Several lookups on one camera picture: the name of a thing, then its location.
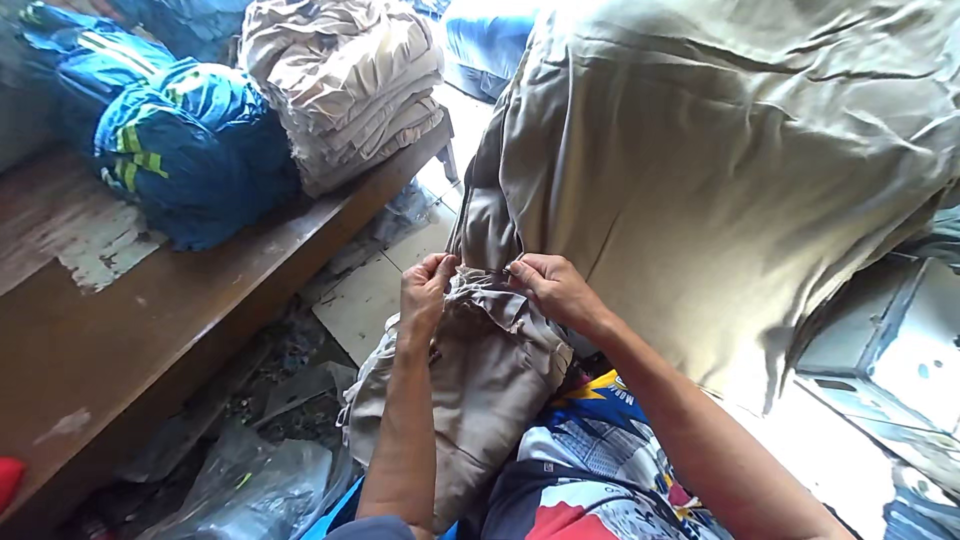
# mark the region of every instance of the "beige fabric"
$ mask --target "beige fabric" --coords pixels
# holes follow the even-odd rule
[[[424,116],[420,120],[413,125],[403,124],[404,122],[408,122],[409,118],[418,112],[424,113]],[[311,197],[323,195],[327,191],[327,185],[339,185],[351,178],[356,178],[356,176],[363,171],[387,160],[387,158],[396,153],[400,148],[404,148],[420,140],[423,134],[439,126],[443,119],[444,110],[441,109],[434,100],[420,100],[420,103],[418,103],[416,107],[412,107],[406,114],[390,122],[385,132],[391,135],[383,137],[386,138],[386,142],[370,154],[368,158],[364,158],[360,153],[354,154],[353,158],[346,163],[342,163],[331,170],[324,170],[323,184],[304,184],[303,191]]]
[[[409,109],[429,126],[422,109],[437,108],[428,95],[443,81],[440,47],[399,0],[255,0],[239,58],[279,113],[313,195],[405,146],[390,129]]]
[[[519,442],[560,386],[572,351],[564,334],[502,278],[459,268],[437,329],[439,357],[430,362],[437,433],[434,531],[445,532],[477,489]],[[396,353],[399,315],[347,392],[344,437],[370,465]]]
[[[772,403],[805,317],[957,172],[960,4],[608,0],[545,10],[454,246],[569,258],[706,389]]]

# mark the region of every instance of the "right hand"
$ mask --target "right hand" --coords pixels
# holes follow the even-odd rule
[[[509,270],[510,285],[523,290],[544,316],[587,338],[611,314],[566,258],[526,254],[511,263]]]

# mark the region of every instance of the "tiled floor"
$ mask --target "tiled floor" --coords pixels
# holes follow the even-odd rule
[[[450,110],[453,153],[460,179],[490,120],[493,107],[451,86],[438,86],[434,97]],[[463,184],[451,183],[438,160],[417,174],[433,202],[429,224],[368,258],[331,286],[322,287],[313,312],[357,365],[376,348],[387,318],[399,311],[400,273],[430,253],[441,252],[460,211]]]

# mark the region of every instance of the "printed shirt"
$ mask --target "printed shirt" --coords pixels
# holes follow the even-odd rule
[[[399,519],[370,519],[328,538],[413,538]],[[516,462],[492,491],[480,537],[732,540],[674,479],[646,415],[615,371],[550,404],[524,433]]]

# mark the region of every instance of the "blue garment with yellow stripes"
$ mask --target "blue garment with yellow stripes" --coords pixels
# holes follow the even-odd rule
[[[286,133],[245,73],[176,61],[104,18],[38,2],[22,18],[62,131],[174,249],[214,246],[299,190]]]
[[[21,19],[23,37],[35,51],[32,71],[57,104],[57,132],[85,154],[107,105],[127,86],[146,85],[176,61],[163,45],[102,17],[34,2]]]
[[[113,100],[94,156],[104,181],[178,250],[222,242],[300,187],[279,121],[247,75],[193,59]]]

